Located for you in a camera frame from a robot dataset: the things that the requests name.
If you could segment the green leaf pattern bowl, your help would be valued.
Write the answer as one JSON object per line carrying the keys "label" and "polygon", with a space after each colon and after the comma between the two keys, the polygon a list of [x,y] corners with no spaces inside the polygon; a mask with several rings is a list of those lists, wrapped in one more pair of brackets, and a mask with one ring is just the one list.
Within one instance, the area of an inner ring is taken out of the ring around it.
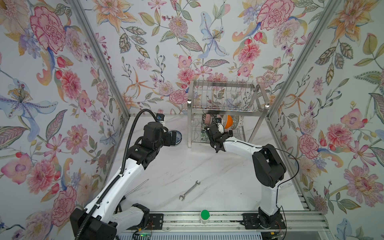
{"label": "green leaf pattern bowl", "polygon": [[208,137],[208,135],[207,135],[207,133],[203,133],[203,132],[201,132],[201,141],[202,142],[207,142],[207,141],[209,141],[209,137]]}

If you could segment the green geometric pattern bowl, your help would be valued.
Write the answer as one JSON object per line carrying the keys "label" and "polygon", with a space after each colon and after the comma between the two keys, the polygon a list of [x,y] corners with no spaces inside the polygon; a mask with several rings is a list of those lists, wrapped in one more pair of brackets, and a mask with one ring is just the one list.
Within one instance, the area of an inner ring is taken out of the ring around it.
{"label": "green geometric pattern bowl", "polygon": [[233,119],[233,125],[232,125],[233,130],[243,127],[244,116],[235,115],[235,116],[232,116],[232,119]]}

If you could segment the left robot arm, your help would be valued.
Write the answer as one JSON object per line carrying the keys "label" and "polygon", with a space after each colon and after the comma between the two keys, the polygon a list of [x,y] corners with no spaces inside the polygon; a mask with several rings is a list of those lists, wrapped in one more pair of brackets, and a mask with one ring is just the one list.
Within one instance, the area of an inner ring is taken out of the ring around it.
{"label": "left robot arm", "polygon": [[[149,113],[153,121],[144,126],[144,134],[134,143],[133,132],[143,113]],[[113,240],[121,232],[133,228],[136,232],[150,224],[150,210],[133,204],[128,210],[116,212],[126,199],[130,184],[157,157],[162,147],[176,146],[177,132],[164,125],[165,115],[143,109],[132,123],[123,160],[114,177],[105,188],[83,209],[75,209],[70,222],[76,240]]]}

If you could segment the blue floral bowl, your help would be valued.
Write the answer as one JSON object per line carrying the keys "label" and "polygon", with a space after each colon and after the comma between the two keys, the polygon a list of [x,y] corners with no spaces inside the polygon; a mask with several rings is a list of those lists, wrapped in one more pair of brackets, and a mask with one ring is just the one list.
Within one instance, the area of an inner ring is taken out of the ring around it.
{"label": "blue floral bowl", "polygon": [[179,131],[175,131],[175,145],[179,145],[182,142],[182,133]]}

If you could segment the orange white bowl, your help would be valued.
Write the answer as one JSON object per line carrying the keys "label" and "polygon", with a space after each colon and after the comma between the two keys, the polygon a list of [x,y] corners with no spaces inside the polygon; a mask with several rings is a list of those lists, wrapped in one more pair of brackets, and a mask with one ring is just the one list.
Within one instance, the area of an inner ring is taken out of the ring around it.
{"label": "orange white bowl", "polygon": [[234,124],[233,118],[230,115],[225,115],[223,117],[223,125],[225,129],[230,129]]}

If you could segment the red pattern bowl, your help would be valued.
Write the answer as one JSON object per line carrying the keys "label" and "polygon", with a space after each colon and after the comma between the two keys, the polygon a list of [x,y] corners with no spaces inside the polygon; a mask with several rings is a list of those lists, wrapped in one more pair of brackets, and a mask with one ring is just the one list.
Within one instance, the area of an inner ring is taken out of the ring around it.
{"label": "red pattern bowl", "polygon": [[205,114],[205,115],[203,115],[203,123],[205,124],[205,125],[210,125],[211,123],[212,123],[212,117],[211,117],[211,115],[210,114]]}

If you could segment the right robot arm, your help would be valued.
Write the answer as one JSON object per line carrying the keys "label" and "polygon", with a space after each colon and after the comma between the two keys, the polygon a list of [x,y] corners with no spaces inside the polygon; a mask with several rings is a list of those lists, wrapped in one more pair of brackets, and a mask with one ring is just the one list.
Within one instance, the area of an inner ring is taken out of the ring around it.
{"label": "right robot arm", "polygon": [[261,203],[257,213],[242,214],[243,225],[247,230],[285,230],[286,216],[283,207],[279,205],[279,189],[284,183],[287,167],[278,154],[278,149],[271,144],[258,147],[241,141],[226,132],[221,123],[213,123],[205,127],[210,146],[216,152],[223,151],[236,154],[251,160],[257,180],[262,185]]}

